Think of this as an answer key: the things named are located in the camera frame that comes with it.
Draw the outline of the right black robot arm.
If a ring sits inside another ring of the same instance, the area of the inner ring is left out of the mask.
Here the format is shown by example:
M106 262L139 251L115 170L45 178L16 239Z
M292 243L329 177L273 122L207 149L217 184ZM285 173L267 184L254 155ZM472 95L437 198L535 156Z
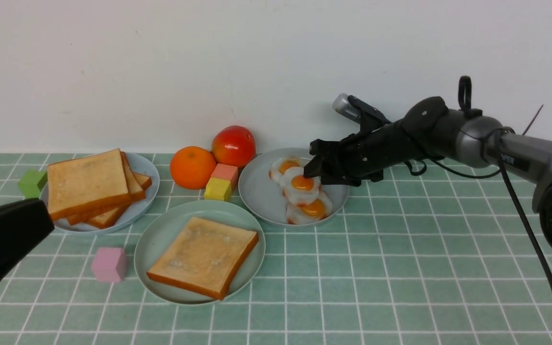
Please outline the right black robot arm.
M351 95L339 95L333 109L360 130L340 141L314 140L306 178L359 186L363 180L380 181L386 168L413 160L451 159L471 168L503 164L535 185L532 211L539 214L552 247L552 140L512 133L479 109L450 109L439 96L418 102L394 122Z

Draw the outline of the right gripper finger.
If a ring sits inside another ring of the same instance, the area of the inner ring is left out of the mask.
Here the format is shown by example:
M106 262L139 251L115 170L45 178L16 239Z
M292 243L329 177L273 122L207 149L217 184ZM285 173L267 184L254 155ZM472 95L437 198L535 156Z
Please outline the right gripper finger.
M324 161L321 155L315 155L305 166L304 166L304 177L305 178L315 178L322 177L324 175Z
M361 179L349 174L337 175L337 174L321 174L321 183L323 185L346 185L346 186L360 186Z

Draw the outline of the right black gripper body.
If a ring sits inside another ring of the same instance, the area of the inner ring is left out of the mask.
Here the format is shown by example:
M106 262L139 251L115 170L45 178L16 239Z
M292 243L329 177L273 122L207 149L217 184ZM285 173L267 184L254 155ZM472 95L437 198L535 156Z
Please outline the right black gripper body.
M326 174L349 174L362 181L379 182L384 170L405 164L411 175L425 173L425 167L415 171L413 161L425 165L425 155L396 124L372 132L356 133L340 141L316 139L310 144L310 154L321 155Z

